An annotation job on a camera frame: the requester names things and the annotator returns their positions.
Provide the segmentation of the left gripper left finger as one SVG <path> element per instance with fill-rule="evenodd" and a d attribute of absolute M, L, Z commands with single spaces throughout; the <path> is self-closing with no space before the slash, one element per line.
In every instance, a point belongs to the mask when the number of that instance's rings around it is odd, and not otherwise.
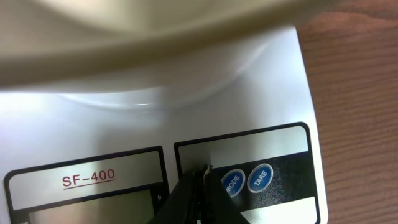
<path fill-rule="evenodd" d="M 149 224 L 196 223 L 197 180 L 195 172 L 182 175 L 167 201 Z"/>

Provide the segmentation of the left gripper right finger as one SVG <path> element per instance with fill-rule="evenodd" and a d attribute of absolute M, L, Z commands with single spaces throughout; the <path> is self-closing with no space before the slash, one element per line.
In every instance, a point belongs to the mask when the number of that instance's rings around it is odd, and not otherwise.
<path fill-rule="evenodd" d="M 204 224 L 249 224 L 234 205 L 213 172 L 213 166 L 205 165 L 201 188 L 201 222 Z"/>

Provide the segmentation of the white digital kitchen scale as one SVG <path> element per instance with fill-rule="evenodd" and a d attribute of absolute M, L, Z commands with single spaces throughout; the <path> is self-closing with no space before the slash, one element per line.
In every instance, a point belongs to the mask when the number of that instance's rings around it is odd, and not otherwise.
<path fill-rule="evenodd" d="M 326 223 L 317 122 L 294 27 L 241 59 L 185 62 L 169 86 L 1 93 L 2 223 L 147 223 L 213 166 L 249 223 Z"/>

